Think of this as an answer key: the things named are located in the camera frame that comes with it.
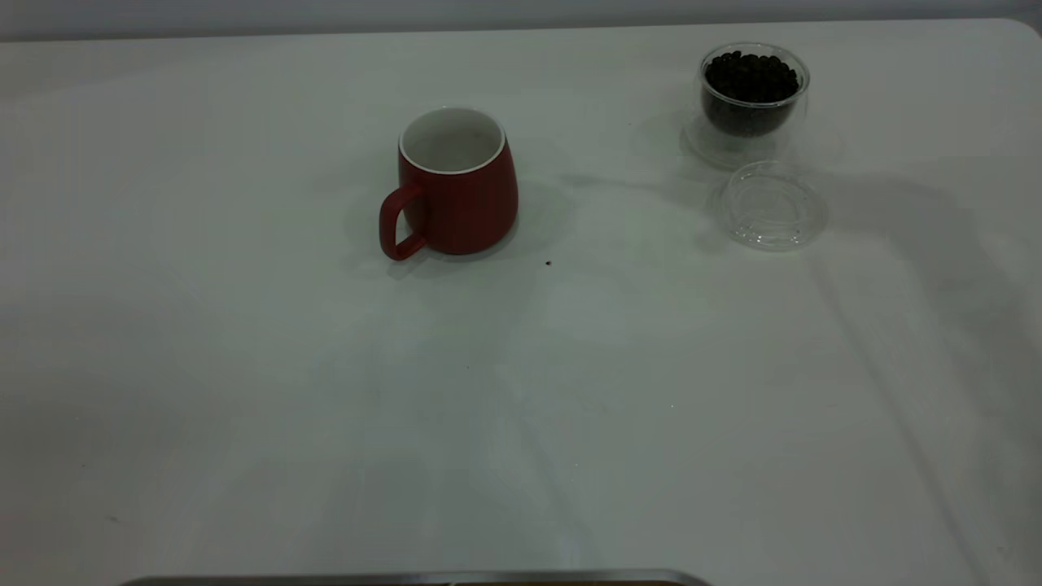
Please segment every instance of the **red mug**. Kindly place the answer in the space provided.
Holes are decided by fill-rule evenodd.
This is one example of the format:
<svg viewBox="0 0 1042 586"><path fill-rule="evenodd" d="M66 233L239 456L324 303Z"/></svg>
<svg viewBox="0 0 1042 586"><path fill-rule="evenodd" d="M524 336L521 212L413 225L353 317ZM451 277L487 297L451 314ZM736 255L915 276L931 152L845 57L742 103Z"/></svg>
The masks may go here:
<svg viewBox="0 0 1042 586"><path fill-rule="evenodd" d="M496 244L518 215L518 179L502 125L472 107L420 116L398 139L398 185L380 206L380 247L404 261L429 246L470 254ZM413 234L396 242L398 214Z"/></svg>

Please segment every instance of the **wall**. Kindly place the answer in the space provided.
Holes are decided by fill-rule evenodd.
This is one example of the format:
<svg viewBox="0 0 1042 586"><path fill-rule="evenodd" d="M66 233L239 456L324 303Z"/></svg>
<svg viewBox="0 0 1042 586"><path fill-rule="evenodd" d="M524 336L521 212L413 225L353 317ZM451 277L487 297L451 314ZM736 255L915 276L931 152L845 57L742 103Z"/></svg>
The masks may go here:
<svg viewBox="0 0 1042 586"><path fill-rule="evenodd" d="M1013 18L1042 33L1042 2L1028 10L1017 13Z"/></svg>
<svg viewBox="0 0 1042 586"><path fill-rule="evenodd" d="M0 0L0 40L1026 14L1042 0Z"/></svg>

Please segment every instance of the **coffee bean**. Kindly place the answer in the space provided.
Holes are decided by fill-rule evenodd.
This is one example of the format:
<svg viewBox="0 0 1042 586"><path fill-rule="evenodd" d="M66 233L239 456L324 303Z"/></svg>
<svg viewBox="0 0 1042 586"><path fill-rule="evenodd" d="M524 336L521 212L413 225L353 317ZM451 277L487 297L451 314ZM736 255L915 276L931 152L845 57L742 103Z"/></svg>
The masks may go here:
<svg viewBox="0 0 1042 586"><path fill-rule="evenodd" d="M705 68L706 83L733 100L751 103L785 101L799 91L796 72L776 55L724 53ZM758 137L782 125L793 104L753 108L702 93L702 108L714 126L728 135Z"/></svg>

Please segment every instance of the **mug handle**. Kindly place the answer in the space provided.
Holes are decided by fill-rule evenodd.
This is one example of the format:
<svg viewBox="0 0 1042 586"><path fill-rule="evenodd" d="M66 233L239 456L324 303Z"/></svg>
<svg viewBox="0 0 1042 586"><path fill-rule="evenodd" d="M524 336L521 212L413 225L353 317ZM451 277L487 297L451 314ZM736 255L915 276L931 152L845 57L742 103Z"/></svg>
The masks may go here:
<svg viewBox="0 0 1042 586"><path fill-rule="evenodd" d="M392 261L404 261L427 244L427 239L417 233L408 235L408 238L400 244L395 242L398 214L421 195L423 190L415 184L410 184L394 190L380 206L380 248Z"/></svg>

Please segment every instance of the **white table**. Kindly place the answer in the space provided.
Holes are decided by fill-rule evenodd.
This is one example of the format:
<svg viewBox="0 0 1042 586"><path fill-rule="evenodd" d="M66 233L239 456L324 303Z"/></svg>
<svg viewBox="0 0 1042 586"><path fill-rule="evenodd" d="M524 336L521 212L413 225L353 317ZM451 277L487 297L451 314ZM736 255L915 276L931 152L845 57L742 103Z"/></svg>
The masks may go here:
<svg viewBox="0 0 1042 586"><path fill-rule="evenodd" d="M698 59L800 54L833 222L730 243ZM0 583L1042 572L1042 43L1007 21L0 46ZM515 234L393 264L397 132L500 118Z"/></svg>

